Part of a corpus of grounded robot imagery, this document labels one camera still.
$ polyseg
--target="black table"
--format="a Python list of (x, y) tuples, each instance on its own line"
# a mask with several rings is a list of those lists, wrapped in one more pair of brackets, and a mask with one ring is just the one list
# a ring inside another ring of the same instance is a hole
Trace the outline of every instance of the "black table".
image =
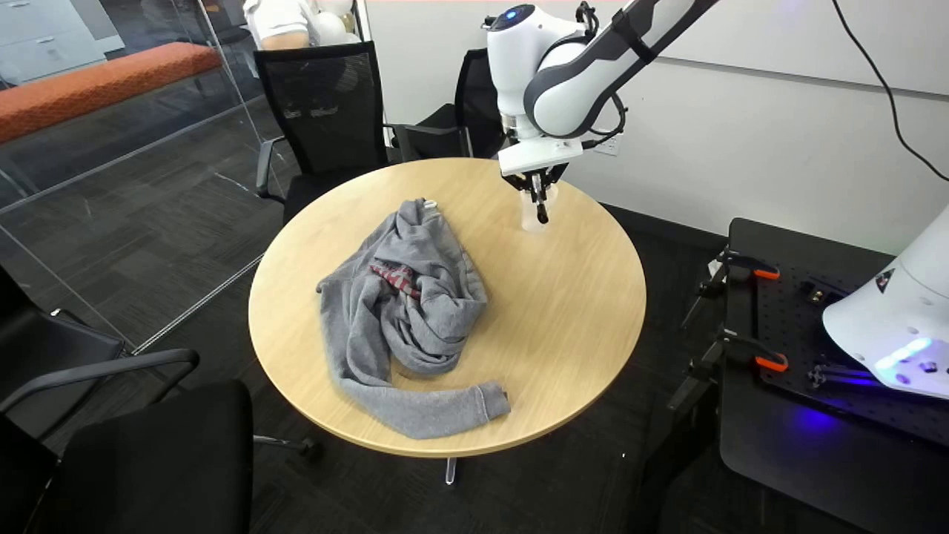
[[(730, 250), (779, 270), (859, 284), (890, 259), (733, 219)], [(725, 327), (754, 333), (754, 284), (725, 289)], [(949, 451), (804, 403), (723, 364), (718, 449), (725, 468), (866, 531), (949, 531)]]

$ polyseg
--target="floor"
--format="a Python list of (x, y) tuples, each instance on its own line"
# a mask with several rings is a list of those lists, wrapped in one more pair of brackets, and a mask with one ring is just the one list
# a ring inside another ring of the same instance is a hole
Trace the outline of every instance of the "floor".
[[(620, 379), (576, 421), (524, 449), (462, 461), (456, 486), (441, 462), (371, 453), (301, 421), (261, 373), (245, 295), (255, 259), (278, 231), (278, 207), (248, 186), (255, 143), (242, 111), (201, 123), (82, 181), (0, 215), (0, 262), (40, 305), (70, 305), (82, 321), (143, 351), (195, 348), (201, 367), (183, 384), (242, 379), (255, 430), (318, 443), (315, 453), (255, 449), (255, 534), (620, 534), (637, 531), (641, 468), (666, 433), (665, 402), (688, 360), (705, 348), (721, 302), (682, 318), (721, 237), (614, 210), (648, 283), (641, 345)], [(135, 410), (159, 378), (95, 388), (70, 428)], [(715, 449), (669, 489), (665, 531), (795, 534), (852, 528), (723, 473)]]

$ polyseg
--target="table top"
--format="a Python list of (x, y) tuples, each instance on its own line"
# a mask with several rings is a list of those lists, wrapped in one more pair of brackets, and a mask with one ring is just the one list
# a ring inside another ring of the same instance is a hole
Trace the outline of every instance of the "table top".
[[(890, 259), (785, 229), (734, 219), (730, 246), (773, 268), (866, 283)], [(725, 323), (754, 330), (754, 290), (730, 284)], [(810, 407), (748, 370), (721, 379), (723, 462), (783, 495), (866, 531), (946, 531), (949, 451), (903, 433)]]
[[(488, 290), (460, 364), (435, 379), (393, 367), (396, 388), (462, 388), (499, 379), (510, 415), (441, 440), (408, 440), (344, 397), (322, 354), (318, 283), (404, 201), (438, 201)], [(417, 160), (347, 181), (295, 215), (264, 253), (248, 333), (264, 373), (315, 425), (396, 458), (505, 451), (576, 418), (623, 370), (642, 327), (641, 259), (617, 219), (559, 184), (551, 222), (524, 231), (518, 197), (491, 160)]]

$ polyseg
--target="cable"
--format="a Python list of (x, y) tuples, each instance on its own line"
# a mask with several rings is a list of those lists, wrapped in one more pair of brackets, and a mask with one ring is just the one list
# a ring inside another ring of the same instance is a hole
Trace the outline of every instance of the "cable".
[(903, 151), (909, 151), (921, 167), (927, 167), (939, 181), (949, 181), (949, 176), (943, 176), (927, 158), (921, 158), (903, 138), (900, 138), (900, 124), (899, 124), (899, 111), (895, 111), (895, 95), (890, 90), (890, 84), (883, 80), (877, 62), (869, 56), (869, 51), (859, 46), (859, 38), (853, 37), (849, 19), (841, 16), (838, 10), (838, 0), (831, 0), (832, 3), (832, 13), (841, 23), (841, 31), (849, 32), (849, 38), (857, 46), (857, 51), (862, 53), (862, 59), (869, 62), (872, 75), (877, 77), (877, 84), (883, 86), (886, 93), (886, 102), (890, 102), (890, 120), (892, 120), (892, 130), (895, 130), (895, 140)]

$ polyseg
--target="white device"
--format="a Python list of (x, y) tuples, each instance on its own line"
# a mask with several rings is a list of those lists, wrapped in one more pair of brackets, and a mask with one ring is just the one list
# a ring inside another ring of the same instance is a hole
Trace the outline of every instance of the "white device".
[[(537, 207), (537, 222), (545, 222), (545, 194), (567, 163), (611, 138), (588, 138), (599, 111), (712, 6), (631, 0), (599, 32), (530, 3), (491, 20), (487, 53), (510, 138), (499, 167)], [(883, 387), (949, 402), (946, 243), (949, 207), (886, 270), (826, 305), (820, 323)]]
[(877, 275), (823, 310), (826, 335), (899, 393), (949, 402), (949, 207)]

